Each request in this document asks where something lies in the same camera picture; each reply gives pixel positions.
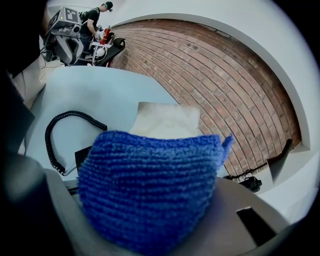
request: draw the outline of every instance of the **curved brick wall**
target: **curved brick wall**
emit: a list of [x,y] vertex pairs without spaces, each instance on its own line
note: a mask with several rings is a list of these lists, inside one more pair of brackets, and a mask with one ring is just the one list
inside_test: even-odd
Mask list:
[[155,78],[179,104],[201,109],[204,134],[236,138],[225,167],[234,175],[278,155],[301,133],[276,75],[253,51],[220,31],[179,20],[115,27],[126,48],[111,67]]

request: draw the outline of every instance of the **white wall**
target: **white wall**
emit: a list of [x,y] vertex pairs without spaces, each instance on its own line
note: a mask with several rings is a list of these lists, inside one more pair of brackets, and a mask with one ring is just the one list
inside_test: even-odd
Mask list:
[[269,0],[126,0],[112,25],[161,18],[196,22],[231,35],[255,51],[282,82],[302,144],[289,154],[276,184],[267,173],[260,174],[265,187],[259,196],[289,221],[297,220],[298,214],[289,216],[288,211],[306,207],[303,203],[314,195],[309,185],[320,169],[320,73],[298,29]]
[[[113,3],[113,12],[104,12],[100,14],[98,25],[101,25],[104,29],[113,24],[117,12],[121,8],[125,0],[111,0]],[[89,11],[94,7],[99,7],[106,0],[50,0],[48,1],[48,7],[67,6],[78,12]]]
[[258,196],[294,223],[306,215],[319,190],[319,166],[320,151],[299,172]]

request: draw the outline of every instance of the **light blue table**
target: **light blue table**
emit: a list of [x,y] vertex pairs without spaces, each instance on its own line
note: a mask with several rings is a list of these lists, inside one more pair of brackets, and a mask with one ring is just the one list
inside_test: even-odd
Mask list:
[[[76,110],[108,126],[108,130],[128,132],[137,116],[139,102],[177,104],[153,78],[114,68],[73,66],[58,67],[37,97],[32,113],[35,120],[25,137],[25,154],[44,168],[52,169],[45,131],[56,115]],[[80,117],[66,117],[51,133],[54,155],[66,171],[76,166],[75,152],[91,146],[101,132]],[[74,180],[77,171],[61,176]]]

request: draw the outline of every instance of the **blue knit cover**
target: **blue knit cover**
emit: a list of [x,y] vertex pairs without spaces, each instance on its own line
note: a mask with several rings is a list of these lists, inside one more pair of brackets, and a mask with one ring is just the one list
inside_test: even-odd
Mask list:
[[106,131],[79,170],[83,211],[101,236],[162,256],[204,216],[232,136],[155,139]]

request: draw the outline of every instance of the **black cap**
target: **black cap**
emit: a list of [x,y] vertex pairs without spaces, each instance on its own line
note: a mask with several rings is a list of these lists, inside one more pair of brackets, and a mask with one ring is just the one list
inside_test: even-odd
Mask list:
[[111,8],[114,6],[112,2],[106,2],[105,6],[108,8],[108,10],[111,10]]

